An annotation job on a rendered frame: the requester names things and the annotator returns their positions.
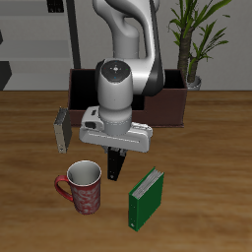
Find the dark brown desk caddy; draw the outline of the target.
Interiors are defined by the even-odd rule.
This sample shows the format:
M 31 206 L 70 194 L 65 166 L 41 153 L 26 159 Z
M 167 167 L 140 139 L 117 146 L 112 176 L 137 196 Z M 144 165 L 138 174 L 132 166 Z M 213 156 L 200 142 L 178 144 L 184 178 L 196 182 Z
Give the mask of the dark brown desk caddy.
M 155 96 L 134 95 L 132 121 L 151 127 L 183 127 L 187 86 L 181 72 L 165 70 L 165 84 Z M 71 125 L 80 127 L 88 107 L 98 105 L 94 69 L 71 69 L 68 109 Z

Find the red mug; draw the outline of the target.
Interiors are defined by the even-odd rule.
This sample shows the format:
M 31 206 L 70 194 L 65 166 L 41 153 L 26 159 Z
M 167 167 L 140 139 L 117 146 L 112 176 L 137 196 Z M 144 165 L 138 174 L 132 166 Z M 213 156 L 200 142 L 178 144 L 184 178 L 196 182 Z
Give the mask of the red mug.
M 72 202 L 78 213 L 94 214 L 100 206 L 101 169 L 93 161 L 80 160 L 73 163 L 65 175 L 54 180 L 56 191 Z

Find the black upright post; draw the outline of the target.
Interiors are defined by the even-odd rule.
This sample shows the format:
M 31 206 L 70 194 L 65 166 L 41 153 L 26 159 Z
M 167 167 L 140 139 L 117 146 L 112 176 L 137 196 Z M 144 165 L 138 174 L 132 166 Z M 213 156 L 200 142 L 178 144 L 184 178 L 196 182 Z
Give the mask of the black upright post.
M 71 48 L 73 55 L 73 66 L 75 69 L 81 68 L 81 57 L 78 39 L 78 29 L 75 11 L 75 0 L 66 0 L 67 13 L 68 13 L 68 24 L 71 40 Z

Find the dark grey book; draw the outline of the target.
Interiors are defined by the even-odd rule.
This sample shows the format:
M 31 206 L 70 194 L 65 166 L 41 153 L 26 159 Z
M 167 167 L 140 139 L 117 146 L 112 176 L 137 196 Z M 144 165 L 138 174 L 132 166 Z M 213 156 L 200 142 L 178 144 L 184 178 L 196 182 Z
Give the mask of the dark grey book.
M 58 152 L 66 154 L 72 137 L 70 114 L 67 108 L 59 108 L 53 127 Z

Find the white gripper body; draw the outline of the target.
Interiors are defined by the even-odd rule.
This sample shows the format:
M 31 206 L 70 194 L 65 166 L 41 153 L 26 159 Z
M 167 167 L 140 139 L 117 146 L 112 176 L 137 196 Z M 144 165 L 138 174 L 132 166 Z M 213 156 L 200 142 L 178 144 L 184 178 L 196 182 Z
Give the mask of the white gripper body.
M 106 133 L 81 128 L 79 139 L 88 144 L 146 153 L 151 144 L 153 128 L 147 124 L 132 122 L 124 135 L 109 136 Z

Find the green book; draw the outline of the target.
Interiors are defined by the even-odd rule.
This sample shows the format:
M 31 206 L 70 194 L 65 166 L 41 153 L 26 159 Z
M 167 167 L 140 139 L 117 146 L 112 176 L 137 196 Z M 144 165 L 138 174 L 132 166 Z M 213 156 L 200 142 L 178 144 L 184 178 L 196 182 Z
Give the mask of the green book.
M 128 225 L 138 231 L 160 206 L 164 173 L 153 168 L 129 192 Z

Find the green pot plant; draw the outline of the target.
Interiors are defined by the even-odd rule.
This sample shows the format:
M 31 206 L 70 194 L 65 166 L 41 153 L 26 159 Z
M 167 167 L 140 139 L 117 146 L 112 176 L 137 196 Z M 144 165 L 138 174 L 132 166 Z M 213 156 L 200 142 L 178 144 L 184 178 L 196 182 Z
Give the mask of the green pot plant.
M 204 6 L 202 10 L 197 8 L 199 0 L 178 0 L 179 12 L 171 9 L 175 19 L 169 22 L 175 24 L 178 31 L 172 31 L 179 47 L 177 69 L 182 72 L 189 91 L 198 91 L 202 85 L 202 79 L 196 75 L 198 64 L 201 60 L 209 61 L 209 52 L 215 47 L 227 44 L 227 40 L 221 40 L 225 28 L 219 30 L 213 37 L 211 33 L 216 24 L 213 21 L 202 27 L 202 23 L 220 8 L 226 6 L 231 0 L 220 0 L 213 4 L 214 0 Z

